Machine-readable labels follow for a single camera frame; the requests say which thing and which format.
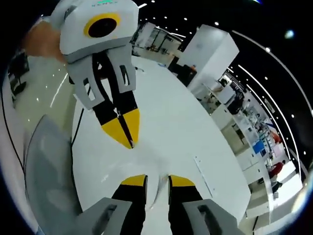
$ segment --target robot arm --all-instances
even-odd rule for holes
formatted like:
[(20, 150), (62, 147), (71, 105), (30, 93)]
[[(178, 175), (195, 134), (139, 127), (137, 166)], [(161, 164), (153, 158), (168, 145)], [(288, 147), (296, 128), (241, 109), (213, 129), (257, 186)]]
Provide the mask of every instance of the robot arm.
[[(139, 110), (129, 42), (137, 29), (137, 5), (131, 0), (62, 0), (50, 20), (61, 31), (60, 50), (68, 62), (75, 97), (95, 111), (107, 134), (133, 148), (138, 140)], [(106, 69), (112, 101), (97, 73), (99, 64)], [(86, 81), (93, 100), (85, 89)]]

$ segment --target curved ceiling light strip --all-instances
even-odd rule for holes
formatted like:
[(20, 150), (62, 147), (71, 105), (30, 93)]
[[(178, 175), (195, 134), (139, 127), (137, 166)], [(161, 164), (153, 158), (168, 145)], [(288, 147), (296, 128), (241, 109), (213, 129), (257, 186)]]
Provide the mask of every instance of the curved ceiling light strip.
[(267, 47), (264, 47), (264, 46), (262, 46), (261, 44), (258, 44), (256, 41), (254, 41), (253, 39), (247, 37), (246, 35), (244, 35), (244, 34), (242, 34), (242, 33), (239, 33), (239, 32), (237, 32), (237, 31), (235, 31), (235, 30), (232, 30), (232, 32), (235, 33), (235, 34), (237, 34), (237, 35), (239, 35), (239, 36), (241, 36), (241, 37), (243, 37), (243, 38), (245, 38), (245, 39), (247, 39), (247, 40), (249, 40), (250, 42), (254, 43), (254, 44), (257, 45), (258, 47), (260, 47), (261, 49), (263, 49), (264, 51), (266, 51), (266, 53), (268, 53), (269, 55), (271, 55), (271, 56), (287, 71), (287, 73), (290, 75), (290, 77), (292, 77), (292, 79), (293, 79), (294, 82), (297, 84), (298, 88), (300, 89), (302, 95), (304, 96), (304, 99), (305, 99), (305, 101), (306, 101), (307, 104), (308, 104), (308, 107), (309, 107), (309, 110), (310, 110), (310, 114), (311, 114), (312, 117), (313, 117), (313, 109), (312, 109), (312, 106), (311, 106), (311, 104), (310, 104), (310, 102), (309, 102), (307, 96), (306, 96), (305, 93), (304, 93), (304, 90), (302, 89), (302, 87), (300, 86), (298, 80), (294, 77), (294, 75), (292, 74), (292, 72), (290, 72), (290, 70), (286, 67), (286, 65), (284, 65), (283, 62), (281, 62), (273, 53), (268, 52), (268, 51), (266, 50)]
[[(287, 122), (287, 120), (286, 120), (286, 118), (285, 118), (283, 112), (280, 110), (280, 108), (278, 107), (278, 105), (277, 105), (277, 103), (275, 102), (275, 100), (273, 99), (273, 97), (272, 97), (272, 96), (268, 93), (268, 91), (262, 86), (262, 84), (261, 84), (255, 77), (253, 77), (251, 73), (249, 73), (245, 68), (243, 68), (241, 65), (238, 65), (238, 67), (241, 68), (243, 71), (245, 71), (245, 72), (246, 72), (263, 90), (264, 90), (264, 92), (269, 96), (269, 98), (271, 99), (271, 101), (273, 102), (273, 104), (276, 106), (276, 108), (277, 108), (277, 110), (279, 111), (280, 115), (283, 117), (283, 120), (285, 121), (286, 126), (287, 126), (287, 128), (288, 128), (288, 130), (289, 130), (289, 132), (290, 132), (290, 135), (291, 135), (291, 138), (292, 138), (292, 142), (293, 142), (293, 144), (294, 144), (295, 152), (296, 152), (296, 154), (297, 154), (298, 166), (299, 166), (299, 177), (300, 177), (300, 179), (301, 179), (301, 170), (300, 170), (301, 167), (300, 167), (300, 159), (299, 159), (298, 148), (297, 148), (297, 145), (296, 145), (296, 143), (295, 143), (295, 140), (294, 140), (292, 131), (291, 131), (291, 129), (290, 129), (290, 126), (289, 126), (289, 124), (288, 124), (288, 122)], [(288, 152), (288, 157), (289, 157), (289, 159), (290, 159), (290, 154), (289, 154), (287, 145), (286, 145), (286, 149), (287, 149), (287, 152)]]
[(280, 133), (280, 135), (281, 135), (282, 138), (283, 138), (283, 142), (284, 142), (284, 145), (285, 145), (286, 150), (287, 150), (288, 158), (289, 158), (289, 160), (291, 160), (290, 153), (289, 153), (288, 146), (287, 146), (287, 144), (286, 144), (285, 138), (284, 138), (283, 133), (282, 133), (282, 131), (280, 130), (280, 128), (279, 128), (279, 126), (278, 126), (278, 124), (277, 124), (277, 122), (276, 122), (276, 120), (275, 120), (273, 114), (270, 112), (270, 110), (268, 109), (268, 107), (266, 106), (266, 104), (263, 102), (263, 100), (262, 100), (262, 99), (257, 95), (257, 93), (251, 88), (251, 86), (249, 86), (249, 85), (247, 84), (247, 87), (254, 93), (254, 95), (258, 98), (258, 100), (263, 104), (264, 108), (267, 110), (268, 114), (270, 115), (270, 117), (272, 118), (272, 120), (275, 122), (275, 125), (277, 126), (278, 132)]

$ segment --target yellow camera ring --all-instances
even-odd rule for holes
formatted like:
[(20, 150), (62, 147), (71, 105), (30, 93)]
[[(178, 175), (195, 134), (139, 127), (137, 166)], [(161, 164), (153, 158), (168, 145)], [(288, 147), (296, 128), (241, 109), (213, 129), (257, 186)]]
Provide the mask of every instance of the yellow camera ring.
[(84, 34), (90, 38), (102, 38), (119, 26), (121, 18), (116, 13), (104, 13), (92, 17), (84, 27)]

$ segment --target white tabletop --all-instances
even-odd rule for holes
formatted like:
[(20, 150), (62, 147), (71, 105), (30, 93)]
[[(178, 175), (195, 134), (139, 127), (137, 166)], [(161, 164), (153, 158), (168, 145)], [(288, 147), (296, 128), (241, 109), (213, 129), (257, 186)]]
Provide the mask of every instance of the white tabletop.
[[(203, 199), (213, 198), (239, 223), (250, 191), (235, 155), (213, 119), (167, 68), (140, 57), (133, 57), (132, 62), (144, 70), (136, 71), (134, 92), (140, 110), (138, 143), (134, 149), (125, 148), (103, 132), (93, 112), (84, 112), (72, 148), (73, 174), (82, 209), (103, 197), (112, 197), (121, 181), (143, 173), (148, 175), (147, 205), (151, 205), (159, 173), (168, 173), (193, 181)], [(103, 80), (103, 85), (108, 87), (107, 80)], [(81, 110), (82, 105), (77, 102), (73, 135)], [(196, 156), (211, 192), (197, 168)], [(167, 197), (165, 187), (157, 204), (146, 214), (142, 234), (171, 234)]]

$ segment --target red shirt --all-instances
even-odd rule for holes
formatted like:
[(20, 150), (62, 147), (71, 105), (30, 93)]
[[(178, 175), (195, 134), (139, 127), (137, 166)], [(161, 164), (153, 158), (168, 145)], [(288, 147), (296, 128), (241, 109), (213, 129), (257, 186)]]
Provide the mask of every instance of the red shirt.
[(281, 170), (283, 169), (284, 164), (282, 163), (277, 163), (274, 165), (274, 169), (270, 171), (269, 173), (269, 177), (272, 178), (275, 175), (277, 175), (279, 172), (281, 172)]

